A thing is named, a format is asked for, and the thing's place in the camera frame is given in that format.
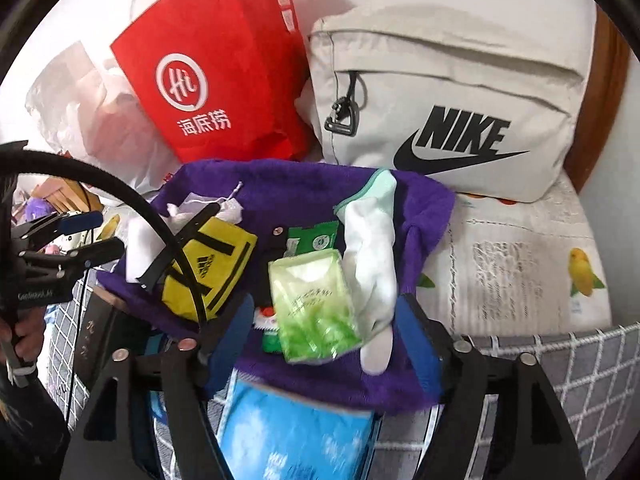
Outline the left hand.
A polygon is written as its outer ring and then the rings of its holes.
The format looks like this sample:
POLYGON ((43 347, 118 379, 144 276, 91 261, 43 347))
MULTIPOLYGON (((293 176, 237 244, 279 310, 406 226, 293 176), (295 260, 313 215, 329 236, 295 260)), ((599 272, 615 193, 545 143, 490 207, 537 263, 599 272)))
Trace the left hand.
POLYGON ((45 314, 45 307, 23 311, 13 328, 1 321, 1 340, 12 344, 15 354, 27 363, 35 362, 42 350, 46 330, 45 314))

